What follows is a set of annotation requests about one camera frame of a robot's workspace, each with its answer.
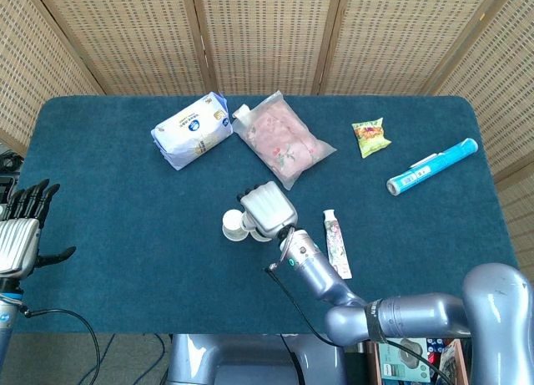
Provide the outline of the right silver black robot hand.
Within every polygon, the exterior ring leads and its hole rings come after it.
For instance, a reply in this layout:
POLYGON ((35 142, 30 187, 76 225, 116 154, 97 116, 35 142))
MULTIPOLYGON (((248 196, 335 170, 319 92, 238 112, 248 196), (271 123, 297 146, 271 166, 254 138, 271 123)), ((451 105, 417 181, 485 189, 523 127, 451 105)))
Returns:
POLYGON ((274 239, 285 228, 297 226, 295 207, 274 181, 246 189, 237 194, 237 201, 244 209, 241 225, 246 231, 274 239))

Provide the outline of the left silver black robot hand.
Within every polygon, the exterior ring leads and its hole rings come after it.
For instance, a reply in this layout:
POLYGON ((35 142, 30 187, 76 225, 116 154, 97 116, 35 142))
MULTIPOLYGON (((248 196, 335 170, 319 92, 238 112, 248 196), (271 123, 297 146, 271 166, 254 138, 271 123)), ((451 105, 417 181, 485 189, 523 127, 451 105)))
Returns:
POLYGON ((15 191, 1 211, 1 278, 23 280, 36 268, 59 264, 69 259, 76 248, 41 256, 40 235, 53 197, 60 189, 48 179, 27 189, 15 191))

